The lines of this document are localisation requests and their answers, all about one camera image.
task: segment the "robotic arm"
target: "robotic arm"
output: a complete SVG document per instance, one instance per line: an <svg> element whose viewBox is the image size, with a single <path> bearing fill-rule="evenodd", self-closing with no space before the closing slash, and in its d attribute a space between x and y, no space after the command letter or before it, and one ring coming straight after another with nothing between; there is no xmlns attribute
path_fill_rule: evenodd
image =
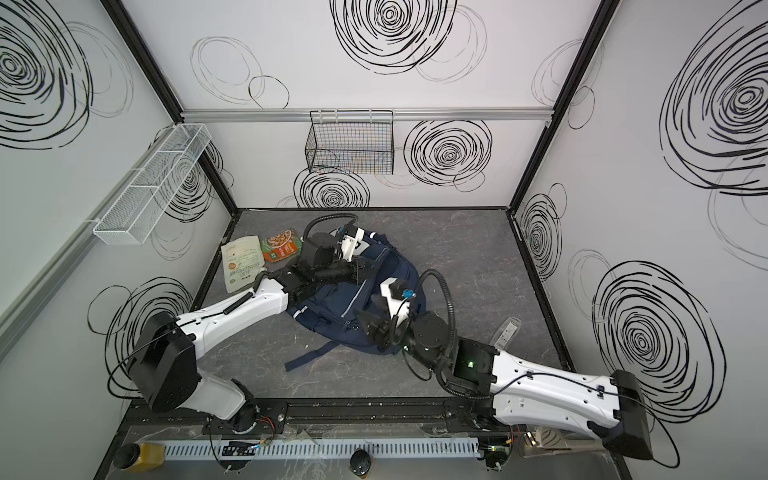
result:
<svg viewBox="0 0 768 480"><path fill-rule="evenodd" d="M373 271L355 255L363 230L354 220L336 234L315 233L323 220L356 217L331 214L314 220L304 232L300 257L272 273L260 273L253 288L201 310L172 316L158 313L142 329L127 361L127 373L150 408L167 412L189 408L215 415L235 433L256 425L259 407L247 388L197 368L197 360L233 334L302 303L323 286L360 284ZM443 292L442 276L434 270ZM614 452L652 458L641 388L634 375L583 376L538 365L490 345L456 336L453 308L449 321L409 304L415 293L398 279L380 285L372 301L384 315L358 312L369 340L381 351L400 346L435 372L441 387L478 403L483 421L503 425L549 425L601 439Z"/></svg>

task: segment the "navy blue backpack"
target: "navy blue backpack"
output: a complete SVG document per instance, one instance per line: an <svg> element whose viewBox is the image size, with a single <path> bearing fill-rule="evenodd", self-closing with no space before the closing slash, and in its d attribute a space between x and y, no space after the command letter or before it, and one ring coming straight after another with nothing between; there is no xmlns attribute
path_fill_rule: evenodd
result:
<svg viewBox="0 0 768 480"><path fill-rule="evenodd" d="M368 341L356 314L362 310L368 310L377 316L386 314L371 302L371 295L380 294L379 285L390 277L405 280L407 288L415 290L419 283L419 271L397 251L386 239L386 235L365 230L361 243L355 255L375 262L373 273L365 282L361 285L351 283L325 285L314 297L288 309L288 313L297 322L330 341L317 350L287 362L286 371L311 362L338 345L346 345L361 352L376 355L388 355L399 351L399 347L389 347L380 352L377 346ZM416 298L412 303L416 313L424 308L423 302L424 292L416 292Z"/></svg>

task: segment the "backpack strap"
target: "backpack strap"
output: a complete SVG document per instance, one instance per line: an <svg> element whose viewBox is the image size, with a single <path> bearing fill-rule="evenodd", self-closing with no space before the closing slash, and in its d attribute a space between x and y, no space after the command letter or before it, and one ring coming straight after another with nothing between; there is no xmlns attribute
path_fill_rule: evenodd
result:
<svg viewBox="0 0 768 480"><path fill-rule="evenodd" d="M290 362L286 362L285 363L286 372L290 372L291 370L297 369L302 365L306 365L307 363L313 361L314 359L320 358L321 356L335 349L337 346L339 346L339 344L335 340L331 340L330 342L326 343L325 345L321 346L316 350L307 352L304 355L291 360Z"/></svg>

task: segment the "green and orange food package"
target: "green and orange food package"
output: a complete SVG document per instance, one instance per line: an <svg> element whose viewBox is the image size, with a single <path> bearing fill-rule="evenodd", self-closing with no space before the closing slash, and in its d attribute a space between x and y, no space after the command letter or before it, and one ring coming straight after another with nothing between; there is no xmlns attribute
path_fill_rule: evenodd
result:
<svg viewBox="0 0 768 480"><path fill-rule="evenodd" d="M267 262L279 262L301 251L301 239L294 229L261 240L261 253Z"/></svg>

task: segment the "gray table surface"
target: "gray table surface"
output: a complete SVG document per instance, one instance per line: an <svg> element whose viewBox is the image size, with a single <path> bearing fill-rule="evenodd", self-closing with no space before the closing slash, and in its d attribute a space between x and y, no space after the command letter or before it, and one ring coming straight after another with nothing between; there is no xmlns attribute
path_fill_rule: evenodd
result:
<svg viewBox="0 0 768 480"><path fill-rule="evenodd" d="M248 235L271 237L289 228L299 235L306 224L326 212L246 211L233 239ZM385 233L419 271L436 268L447 279L456 309L458 334L490 342L510 316L522 321L508 348L532 362L558 367L528 273L502 210L407 210L357 212L362 228ZM318 229L330 231L343 220ZM268 263L270 270L285 262ZM434 279L425 284L430 310L445 317L445 304ZM204 305L230 296L217 271ZM302 327L287 313L271 316L219 344L200 359L200 368L225 379L240 380L261 398L358 396L444 396L437 382L421 382L402 357L377 356L345 346L286 372L283 364L327 342ZM416 364L417 372L425 370Z"/></svg>

